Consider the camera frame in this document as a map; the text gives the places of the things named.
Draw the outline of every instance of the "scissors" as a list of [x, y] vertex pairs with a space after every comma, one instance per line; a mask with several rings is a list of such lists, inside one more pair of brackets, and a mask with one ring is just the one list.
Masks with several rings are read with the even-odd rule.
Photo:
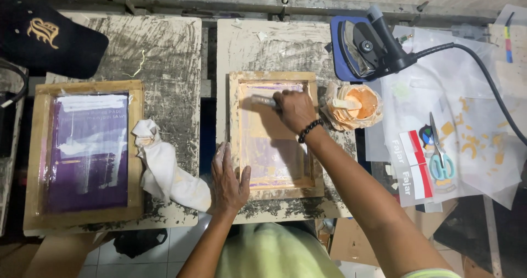
[[435, 151], [430, 159], [430, 174], [436, 180], [450, 179], [456, 175], [456, 169], [450, 157], [448, 157], [443, 148], [441, 148], [438, 128], [435, 127], [434, 116], [431, 114], [431, 112], [430, 124], [435, 144]]

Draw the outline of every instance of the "person's left hand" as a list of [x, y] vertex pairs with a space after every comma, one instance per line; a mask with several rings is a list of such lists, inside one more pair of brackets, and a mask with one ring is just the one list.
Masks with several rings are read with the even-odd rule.
[[238, 182], [232, 168], [231, 145], [222, 142], [212, 159], [211, 171], [216, 203], [214, 214], [235, 217], [249, 199], [251, 167], [243, 169], [241, 183]]

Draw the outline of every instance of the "blue scissors handle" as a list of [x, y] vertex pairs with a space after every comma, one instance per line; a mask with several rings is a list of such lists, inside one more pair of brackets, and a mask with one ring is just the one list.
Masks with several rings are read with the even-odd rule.
[[454, 162], [452, 162], [450, 157], [448, 157], [446, 154], [443, 155], [443, 164], [444, 167], [441, 167], [441, 162], [437, 154], [431, 156], [429, 169], [430, 174], [434, 179], [451, 179], [456, 175]]

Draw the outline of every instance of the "black cable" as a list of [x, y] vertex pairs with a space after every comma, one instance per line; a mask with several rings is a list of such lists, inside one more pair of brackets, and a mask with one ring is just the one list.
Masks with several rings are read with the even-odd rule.
[[4, 69], [8, 69], [8, 70], [11, 70], [15, 73], [17, 73], [18, 75], [20, 75], [20, 77], [22, 77], [22, 80], [24, 82], [24, 85], [22, 86], [22, 89], [14, 96], [12, 97], [10, 100], [4, 102], [3, 104], [0, 104], [0, 107], [1, 108], [5, 108], [11, 104], [14, 104], [16, 102], [18, 102], [18, 100], [22, 99], [22, 97], [26, 94], [26, 91], [27, 91], [27, 86], [29, 84], [29, 79], [28, 79], [28, 76], [26, 74], [24, 74], [20, 69], [18, 69], [15, 65], [12, 65], [8, 62], [5, 62], [3, 60], [0, 60], [0, 68], [4, 68]]
[[472, 56], [472, 58], [474, 58], [474, 60], [476, 61], [476, 63], [480, 67], [481, 71], [485, 75], [485, 78], [487, 79], [487, 82], [489, 83], [489, 86], [491, 87], [492, 93], [494, 94], [494, 97], [496, 97], [497, 104], [500, 106], [501, 111], [505, 115], [505, 119], [507, 119], [507, 121], [509, 122], [509, 125], [511, 126], [512, 130], [514, 131], [514, 133], [518, 136], [518, 138], [523, 142], [523, 144], [525, 144], [527, 146], [527, 138], [525, 138], [525, 136], [522, 134], [522, 132], [520, 132], [520, 129], [518, 129], [518, 126], [516, 126], [516, 123], [514, 123], [514, 120], [512, 120], [512, 117], [511, 117], [511, 115], [509, 113], [509, 110], [507, 110], [507, 107], [505, 107], [505, 104], [503, 103], [503, 100], [500, 97], [500, 93], [497, 91], [497, 88], [496, 88], [496, 85], [494, 84], [494, 81], [492, 81], [492, 77], [491, 77], [489, 71], [485, 67], [485, 64], [483, 63], [483, 61], [481, 61], [480, 57], [478, 57], [476, 52], [474, 52], [472, 49], [466, 47], [465, 45], [455, 44], [455, 43], [447, 43], [447, 44], [438, 45], [438, 46], [434, 46], [434, 47], [425, 49], [423, 51], [417, 52], [415, 55], [417, 56], [418, 59], [420, 59], [420, 58], [422, 58], [424, 56], [427, 56], [429, 54], [432, 54], [434, 52], [439, 52], [439, 51], [443, 51], [445, 49], [454, 48], [454, 47], [462, 49], [465, 52], [468, 52]]

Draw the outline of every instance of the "black cap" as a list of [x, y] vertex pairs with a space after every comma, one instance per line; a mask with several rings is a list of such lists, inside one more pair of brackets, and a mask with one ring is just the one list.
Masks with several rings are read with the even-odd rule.
[[0, 0], [0, 57], [76, 79], [88, 79], [101, 63], [108, 38], [72, 22], [45, 3]]

